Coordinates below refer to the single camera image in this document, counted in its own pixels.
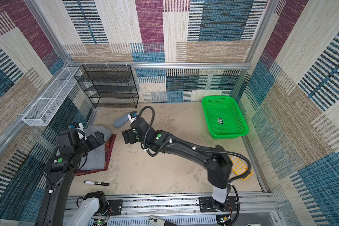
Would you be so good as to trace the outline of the grey long sleeve shirt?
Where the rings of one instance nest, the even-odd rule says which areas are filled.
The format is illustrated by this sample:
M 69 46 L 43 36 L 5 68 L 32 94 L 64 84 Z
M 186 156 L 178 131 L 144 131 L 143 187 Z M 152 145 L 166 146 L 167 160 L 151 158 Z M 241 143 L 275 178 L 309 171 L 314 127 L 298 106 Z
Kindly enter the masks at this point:
M 104 135 L 106 142 L 112 135 L 112 132 L 102 126 L 90 125 L 85 130 L 86 136 L 94 135 L 94 132 L 100 132 Z M 101 170 L 105 167 L 105 145 L 101 145 L 90 151 L 86 157 L 83 157 L 79 166 L 80 170 Z

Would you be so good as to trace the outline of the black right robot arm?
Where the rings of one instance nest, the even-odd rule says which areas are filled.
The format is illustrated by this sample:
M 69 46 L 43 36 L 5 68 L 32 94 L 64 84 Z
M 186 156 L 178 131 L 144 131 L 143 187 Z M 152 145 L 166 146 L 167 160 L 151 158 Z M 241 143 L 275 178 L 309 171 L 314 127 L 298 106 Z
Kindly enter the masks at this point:
M 232 162 L 222 146 L 203 147 L 184 141 L 166 131 L 155 131 L 145 119 L 128 115 L 131 128 L 122 132 L 126 144 L 139 142 L 151 156 L 167 153 L 188 159 L 207 170 L 207 178 L 213 186 L 212 205 L 216 211 L 227 207 L 228 180 L 232 171 Z

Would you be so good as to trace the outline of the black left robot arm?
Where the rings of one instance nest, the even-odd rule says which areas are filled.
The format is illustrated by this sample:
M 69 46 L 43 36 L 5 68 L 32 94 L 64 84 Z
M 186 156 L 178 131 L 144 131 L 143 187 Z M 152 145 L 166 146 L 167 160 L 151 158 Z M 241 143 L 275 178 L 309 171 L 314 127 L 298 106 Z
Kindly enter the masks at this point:
M 76 128 L 59 132 L 57 139 L 60 155 L 52 156 L 47 162 L 44 173 L 47 184 L 36 226 L 63 225 L 68 193 L 82 158 L 105 143 L 103 133 L 96 131 L 86 137 Z

